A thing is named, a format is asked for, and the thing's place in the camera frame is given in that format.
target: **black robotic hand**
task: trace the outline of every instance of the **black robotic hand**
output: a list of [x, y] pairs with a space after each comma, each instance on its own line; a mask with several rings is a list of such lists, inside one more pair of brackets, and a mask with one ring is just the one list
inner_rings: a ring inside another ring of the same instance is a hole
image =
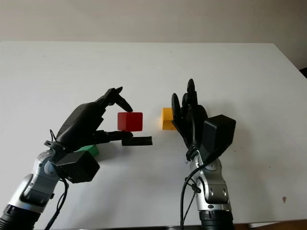
[[108, 105], [116, 103], [127, 112], [133, 111], [126, 100], [120, 96], [122, 89], [122, 87], [109, 89], [95, 102], [79, 105], [60, 128], [56, 142], [71, 151], [76, 151], [83, 146], [132, 137], [133, 134], [130, 132], [97, 130]]
[[130, 132], [97, 130], [108, 105], [117, 104], [127, 112], [132, 112], [130, 105], [119, 95], [121, 91], [122, 87], [112, 88], [95, 102], [79, 105], [62, 125], [55, 141], [45, 142], [46, 146], [55, 151], [50, 162], [58, 175], [72, 183], [91, 181], [100, 166], [90, 152], [77, 150], [83, 146], [133, 136]]
[[204, 164], [217, 159], [232, 143], [236, 121], [218, 115], [208, 118], [203, 106], [198, 104], [193, 79], [188, 82], [188, 91], [183, 95], [180, 107], [177, 95], [172, 96], [173, 121], [188, 148], [187, 160], [191, 161], [195, 150], [201, 150]]

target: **wooden block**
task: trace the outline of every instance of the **wooden block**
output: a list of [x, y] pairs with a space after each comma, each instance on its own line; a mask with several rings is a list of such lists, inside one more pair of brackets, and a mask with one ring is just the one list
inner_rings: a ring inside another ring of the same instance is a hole
[[96, 145], [88, 145], [78, 149], [78, 151], [83, 151], [83, 150], [90, 152], [93, 157], [99, 154], [99, 149], [97, 148]]
[[120, 131], [135, 132], [143, 129], [143, 113], [118, 113], [117, 119], [117, 126]]
[[175, 126], [172, 123], [173, 120], [172, 108], [163, 108], [161, 119], [162, 119], [162, 130], [176, 130]]

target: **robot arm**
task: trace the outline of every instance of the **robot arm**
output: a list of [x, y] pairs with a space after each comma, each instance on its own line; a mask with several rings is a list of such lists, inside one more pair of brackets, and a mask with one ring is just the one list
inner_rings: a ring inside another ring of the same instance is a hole
[[60, 179], [65, 182], [65, 188], [68, 188], [65, 179], [72, 183], [93, 179], [99, 164], [89, 152], [75, 152], [80, 147], [133, 136], [130, 132], [97, 131], [107, 106], [116, 103], [132, 112], [130, 105], [119, 95], [121, 90], [122, 87], [109, 89], [95, 102], [79, 105], [60, 128], [56, 140], [45, 142], [50, 150], [37, 157], [32, 173], [24, 177], [18, 186], [0, 218], [0, 230], [33, 229], [48, 201], [53, 198]]
[[183, 198], [189, 180], [196, 183], [196, 200], [203, 229], [233, 230], [233, 217], [222, 165], [218, 157], [233, 141], [236, 121], [219, 115], [208, 118], [198, 105], [192, 79], [180, 107], [177, 95], [172, 96], [173, 124], [188, 148], [191, 174], [186, 179], [180, 201], [180, 228], [184, 227]]

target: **white table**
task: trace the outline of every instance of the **white table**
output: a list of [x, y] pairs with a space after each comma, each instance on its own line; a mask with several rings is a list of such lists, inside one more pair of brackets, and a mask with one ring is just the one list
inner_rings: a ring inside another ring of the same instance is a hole
[[[2, 42], [0, 72], [0, 207], [81, 103], [123, 86], [153, 146], [99, 146], [100, 170], [90, 183], [71, 184], [54, 223], [60, 228], [115, 228], [179, 224], [186, 147], [160, 128], [193, 78], [209, 116], [237, 121], [233, 145], [222, 155], [234, 222], [307, 218], [307, 80], [272, 44], [134, 44]], [[101, 128], [117, 128], [110, 107]], [[41, 216], [53, 215], [63, 185]], [[188, 189], [186, 203], [192, 192]], [[199, 224], [193, 203], [186, 224]]]

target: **yellow cube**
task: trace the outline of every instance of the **yellow cube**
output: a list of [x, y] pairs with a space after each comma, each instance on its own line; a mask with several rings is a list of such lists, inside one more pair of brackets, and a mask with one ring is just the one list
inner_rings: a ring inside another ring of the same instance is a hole
[[173, 120], [172, 108], [163, 108], [161, 119], [162, 119], [162, 130], [176, 130], [175, 126], [172, 123]]

